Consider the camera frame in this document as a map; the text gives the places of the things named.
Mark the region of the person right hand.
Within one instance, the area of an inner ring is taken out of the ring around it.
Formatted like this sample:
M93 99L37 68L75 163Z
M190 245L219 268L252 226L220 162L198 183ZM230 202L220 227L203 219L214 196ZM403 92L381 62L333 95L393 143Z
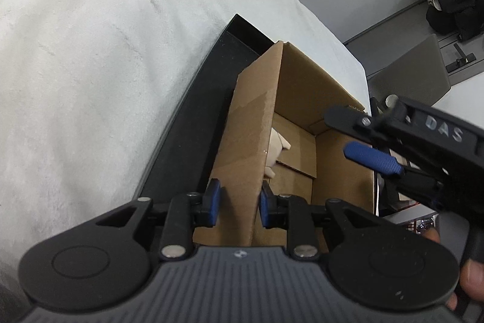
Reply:
M423 233L423 237L440 243L440 235L436 229L431 228ZM468 259L460 271L459 284L462 290L476 302L483 302L484 299L484 266L482 263ZM458 306L458 297L452 293L446 303L447 308L454 311Z

